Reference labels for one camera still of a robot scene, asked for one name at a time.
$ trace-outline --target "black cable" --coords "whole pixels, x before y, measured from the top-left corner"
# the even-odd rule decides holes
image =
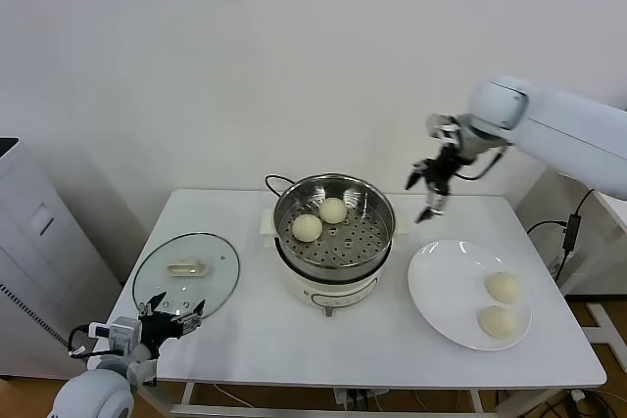
[[[89,325],[78,325],[75,328],[72,328],[72,331],[70,332],[70,336],[68,337],[68,353],[70,354],[70,357],[72,359],[85,359],[87,357],[93,357],[93,356],[102,356],[103,354],[114,354],[116,356],[124,356],[123,351],[119,351],[117,349],[104,349],[102,351],[91,351],[91,352],[79,352],[79,353],[72,353],[74,351],[74,349],[72,348],[72,342],[74,340],[74,335],[76,334],[76,332],[81,332],[81,333],[85,333],[85,334],[89,334]]]
[[[565,220],[542,220],[540,222],[536,222],[531,227],[529,227],[529,229],[527,229],[527,235],[529,235],[536,227],[540,227],[541,225],[545,224],[556,224],[561,227],[566,227],[566,225],[568,225],[568,222],[566,222]]]
[[[465,175],[460,175],[459,173],[455,173],[455,176],[457,178],[461,178],[462,180],[466,180],[466,181],[474,181],[474,180],[478,180],[479,178],[482,178],[486,175],[486,173],[488,173],[488,171],[490,171],[490,169],[503,157],[503,155],[505,154],[507,150],[507,147],[501,147],[501,149],[497,152],[497,154],[494,156],[494,158],[492,159],[492,161],[490,163],[488,163],[488,166],[486,166],[483,171],[479,172],[478,175],[476,176],[465,176]]]
[[[593,191],[595,191],[595,189],[591,188],[590,190],[588,190],[588,193],[586,193],[586,196],[584,196],[581,199],[581,201],[579,202],[579,206],[575,210],[575,215],[577,215],[579,213],[579,209],[581,209],[581,207],[584,205],[584,202],[588,199],[588,197],[592,194]]]
[[[607,410],[608,412],[610,412],[610,416],[613,416],[614,418],[618,418],[618,415],[616,414],[616,410],[614,410],[612,408],[612,406],[607,402],[607,400],[605,400],[605,398],[603,398],[601,396],[601,394],[595,394],[595,397],[599,399],[599,401],[605,405],[605,410]]]
[[[346,391],[346,395],[353,401],[353,411],[357,410],[357,389],[348,389]]]
[[[370,411],[370,404],[368,403],[368,389],[360,389],[360,394],[363,397],[363,403],[365,403],[365,411]]]
[[[562,400],[560,400],[558,403],[556,403],[555,405],[551,405],[550,403],[548,403],[547,401],[545,402],[545,404],[547,405],[547,409],[544,411],[544,413],[542,415],[540,415],[540,418],[545,418],[545,416],[547,416],[547,413],[549,413],[550,411],[553,412],[553,414],[557,417],[557,418],[562,418],[561,415],[559,413],[557,413],[557,410],[555,410],[555,408],[557,406],[562,405],[564,402],[566,401],[565,398],[563,398]]]
[[[78,325],[75,328],[72,328],[72,331],[70,332],[70,335],[68,336],[68,352],[72,352],[74,351],[73,347],[72,347],[72,342],[74,340],[74,335],[76,334],[76,332],[82,332],[85,334],[89,333],[89,325]]]
[[[568,250],[564,250],[564,256],[561,259],[561,263],[559,264],[559,269],[557,270],[557,274],[555,275],[555,282],[557,282],[557,280],[559,279],[561,270],[564,269],[564,266],[566,265],[566,259],[568,258],[569,255],[570,255],[570,252]]]
[[[287,181],[291,185],[294,184],[294,181],[290,180],[286,176],[282,176],[282,175],[266,175],[265,179],[264,179],[265,186],[267,187],[268,190],[270,190],[272,193],[274,193],[274,195],[276,195],[277,198],[280,198],[281,195],[274,188],[272,188],[272,186],[269,184],[268,181],[269,181],[270,178],[276,178],[277,180]]]
[[[103,354],[113,354],[115,356],[124,356],[123,351],[119,349],[103,349],[102,351],[82,352],[79,354],[70,354],[72,359],[84,359],[86,357],[102,356]]]

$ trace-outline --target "cable connector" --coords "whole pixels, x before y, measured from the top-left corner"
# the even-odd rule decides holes
[[[564,232],[564,241],[562,248],[567,252],[575,250],[575,242],[577,242],[577,234],[579,233],[579,226],[581,225],[581,215],[570,214],[568,216],[568,224]]]
[[[575,401],[575,403],[579,403],[581,400],[586,398],[584,391],[580,389],[574,389],[570,391],[570,396],[572,396],[572,399]]]

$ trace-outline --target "white table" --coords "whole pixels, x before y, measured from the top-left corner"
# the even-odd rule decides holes
[[[260,219],[275,201],[267,192],[177,190],[171,194],[139,259],[176,235],[204,231],[233,245],[241,273],[232,297],[218,312],[196,332],[163,345],[160,380],[532,390],[504,402],[500,416],[523,413],[563,388],[605,382],[590,344],[503,198],[454,196],[445,216],[419,225],[409,223],[409,233],[401,236],[405,240],[399,241],[400,249],[391,252],[376,290],[331,318],[290,295],[281,280],[276,251],[264,248]],[[411,222],[424,198],[392,195],[390,201],[398,216]],[[422,318],[411,301],[408,266],[420,247],[438,239],[489,247],[515,265],[533,303],[531,329],[521,343],[502,351],[475,351],[445,339]],[[136,315],[131,286],[126,283],[110,321]],[[105,346],[101,342],[97,348]],[[216,407],[200,408],[216,412]],[[190,408],[161,405],[161,410],[177,414]],[[241,410],[241,416],[253,416],[252,410]]]

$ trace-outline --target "table leg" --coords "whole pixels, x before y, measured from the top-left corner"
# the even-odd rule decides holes
[[[173,416],[170,413],[172,410],[172,399],[169,394],[160,388],[159,383],[157,383],[157,387],[140,386],[137,388],[137,393],[155,408],[160,415],[166,418]]]
[[[522,415],[540,403],[558,394],[560,389],[539,389],[533,391],[518,391],[506,401],[497,406],[497,415],[501,418],[515,418]]]

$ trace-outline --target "white plate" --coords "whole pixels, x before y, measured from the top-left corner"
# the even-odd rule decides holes
[[[527,295],[516,303],[494,299],[485,278],[498,271],[516,274],[505,260],[478,245],[459,240],[433,242],[411,259],[411,297],[427,322],[449,340],[473,349],[509,348],[529,331],[531,303]],[[479,325],[479,312],[490,305],[501,305],[513,314],[518,331],[511,338],[494,338]]]

